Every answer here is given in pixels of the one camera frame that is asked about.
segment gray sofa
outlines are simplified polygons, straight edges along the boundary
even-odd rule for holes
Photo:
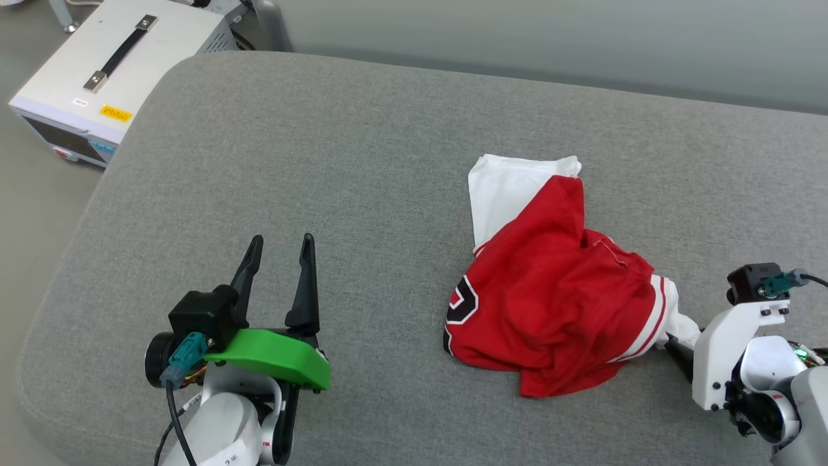
[[[138,114],[55,273],[16,374],[24,420],[72,466],[150,464],[169,419],[142,362],[166,314],[227,283],[262,234],[248,317],[278,326],[309,231],[333,378],[300,401],[291,464],[765,464],[769,447],[695,405],[662,352],[545,400],[443,352],[472,260],[466,175],[484,153],[577,156],[587,226],[675,280],[702,325],[740,265],[828,272],[827,117],[320,56],[196,57]],[[825,290],[797,291],[772,331],[828,344]]]

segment gray wall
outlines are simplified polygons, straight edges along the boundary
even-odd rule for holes
[[[828,114],[825,0],[281,0],[293,50]]]

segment green bracket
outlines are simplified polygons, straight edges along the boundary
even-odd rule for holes
[[[330,364],[309,344],[264,328],[239,330],[224,352],[207,362],[225,361],[239,369],[289,381],[301,388],[328,390]]]

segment white label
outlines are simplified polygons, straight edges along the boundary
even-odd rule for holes
[[[193,396],[192,398],[190,398],[190,401],[187,401],[181,408],[184,409],[184,411],[186,411],[192,405],[198,403],[199,401],[201,401],[201,394],[200,393],[198,395]]]
[[[200,466],[250,466],[258,462],[258,457],[255,459],[256,461],[253,462],[250,452],[244,446],[244,441],[238,439],[226,449],[204,461]]]

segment black handle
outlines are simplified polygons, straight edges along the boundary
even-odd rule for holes
[[[156,22],[158,22],[157,17],[152,15],[144,16],[144,18],[142,18],[141,21],[135,25],[135,31],[132,31],[132,34],[127,37],[127,40],[124,41],[120,47],[118,47],[111,57],[109,57],[109,60],[107,60],[106,64],[103,65],[103,68],[95,71],[92,74],[92,77],[86,81],[84,89],[92,92],[98,92],[100,88],[106,84],[109,76],[111,76],[115,69],[118,68],[118,65],[120,65],[123,59],[127,57],[129,51],[132,50],[135,44],[137,44],[138,41],[140,41],[153,26],[155,26]]]

